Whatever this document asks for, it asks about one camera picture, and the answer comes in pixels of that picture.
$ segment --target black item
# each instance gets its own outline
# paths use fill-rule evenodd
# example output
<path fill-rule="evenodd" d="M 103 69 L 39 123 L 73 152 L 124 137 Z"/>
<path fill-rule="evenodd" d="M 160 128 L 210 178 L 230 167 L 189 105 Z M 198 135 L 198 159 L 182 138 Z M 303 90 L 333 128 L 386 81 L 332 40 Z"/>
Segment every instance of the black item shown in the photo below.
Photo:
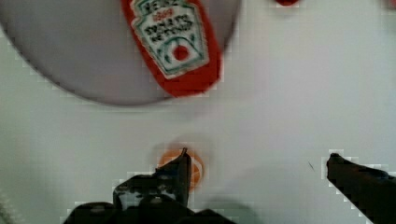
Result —
<path fill-rule="evenodd" d="M 187 149 L 153 175 L 136 175 L 114 189 L 113 204 L 85 203 L 64 224 L 233 224 L 211 211 L 187 208 L 191 157 Z"/>
<path fill-rule="evenodd" d="M 332 154 L 327 178 L 375 224 L 396 223 L 396 180 Z"/>

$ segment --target gray plate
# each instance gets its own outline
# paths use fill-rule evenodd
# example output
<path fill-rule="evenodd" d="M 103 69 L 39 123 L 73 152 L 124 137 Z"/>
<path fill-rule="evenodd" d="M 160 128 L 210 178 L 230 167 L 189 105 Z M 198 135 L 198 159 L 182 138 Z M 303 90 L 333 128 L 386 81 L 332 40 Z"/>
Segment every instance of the gray plate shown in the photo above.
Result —
<path fill-rule="evenodd" d="M 224 49 L 240 0 L 203 4 Z M 110 105 L 169 98 L 145 66 L 120 0 L 0 0 L 0 22 L 26 61 L 78 96 Z"/>

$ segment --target black object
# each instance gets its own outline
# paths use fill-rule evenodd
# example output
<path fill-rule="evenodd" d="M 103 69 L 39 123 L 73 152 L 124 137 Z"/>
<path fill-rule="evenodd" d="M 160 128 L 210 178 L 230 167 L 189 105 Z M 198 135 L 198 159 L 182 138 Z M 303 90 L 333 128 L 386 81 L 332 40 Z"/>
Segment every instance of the black object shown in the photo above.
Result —
<path fill-rule="evenodd" d="M 375 224 L 396 223 L 396 179 L 333 153 L 327 178 Z"/>
<path fill-rule="evenodd" d="M 112 203 L 85 203 L 64 224 L 233 224 L 211 211 L 187 208 L 191 157 L 187 149 L 153 175 L 136 175 L 114 189 Z"/>

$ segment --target white table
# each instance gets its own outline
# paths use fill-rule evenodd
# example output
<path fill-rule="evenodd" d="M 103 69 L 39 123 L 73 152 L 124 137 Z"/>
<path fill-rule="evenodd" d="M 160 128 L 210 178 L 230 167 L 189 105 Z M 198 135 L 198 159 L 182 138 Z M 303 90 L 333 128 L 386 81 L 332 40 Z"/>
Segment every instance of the white table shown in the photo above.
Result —
<path fill-rule="evenodd" d="M 175 141 L 192 142 L 208 168 L 191 208 L 239 211 L 240 223 L 366 223 L 323 164 L 343 149 L 396 171 L 396 12 L 380 0 L 243 4 L 217 89 L 163 105 L 80 100 L 0 38 L 0 189 L 27 223 L 111 201 Z"/>

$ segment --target red packet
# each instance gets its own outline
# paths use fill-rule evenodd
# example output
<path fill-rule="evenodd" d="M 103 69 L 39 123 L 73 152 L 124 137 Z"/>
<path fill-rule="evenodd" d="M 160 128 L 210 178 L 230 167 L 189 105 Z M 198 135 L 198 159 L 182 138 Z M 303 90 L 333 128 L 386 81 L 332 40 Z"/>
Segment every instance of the red packet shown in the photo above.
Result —
<path fill-rule="evenodd" d="M 207 91 L 220 77 L 221 51 L 199 0 L 121 0 L 143 58 L 174 97 Z"/>

